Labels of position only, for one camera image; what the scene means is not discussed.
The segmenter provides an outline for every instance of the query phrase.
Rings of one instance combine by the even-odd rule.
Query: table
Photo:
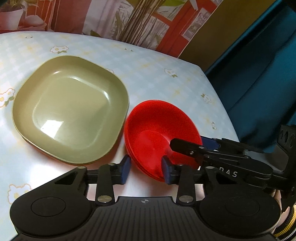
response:
[[[20,195],[71,170],[65,164],[37,151],[25,142],[12,121],[12,102],[26,79],[45,61],[60,55],[74,55],[115,73],[126,85],[130,112],[148,99],[168,101],[182,109],[207,137],[238,141],[219,97],[202,70],[171,56],[98,37],[55,33],[14,32],[0,34],[0,234],[7,241],[16,235],[9,209]],[[87,166],[119,163],[126,154],[122,133],[103,158]],[[202,199],[200,185],[197,199]],[[127,183],[114,186],[118,196],[172,196],[177,186],[168,186],[142,174],[132,166]],[[93,200],[95,186],[88,198]]]

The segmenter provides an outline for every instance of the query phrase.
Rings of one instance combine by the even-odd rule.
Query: metal plate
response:
[[[12,107],[22,137],[67,163],[91,163],[109,152],[129,107],[121,80],[80,57],[42,64],[23,84]]]

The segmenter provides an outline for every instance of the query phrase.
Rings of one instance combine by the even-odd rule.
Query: stack of red bowls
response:
[[[126,149],[131,159],[143,173],[158,181],[164,181],[161,170],[161,157],[164,155],[173,164],[199,166],[193,158],[170,149],[173,138],[202,145],[191,119],[178,107],[161,100],[138,104],[124,126]]]

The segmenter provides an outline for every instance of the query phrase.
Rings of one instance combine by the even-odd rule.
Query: white logo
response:
[[[146,204],[146,203],[148,203],[148,202],[150,202],[150,201],[147,200],[147,199],[143,199],[143,200],[141,200],[141,203],[144,203],[144,204]]]

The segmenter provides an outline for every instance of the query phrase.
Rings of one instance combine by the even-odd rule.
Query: green square plate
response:
[[[42,64],[23,84],[13,107],[14,125],[41,151],[81,165],[107,154],[129,107],[121,80],[75,56]]]

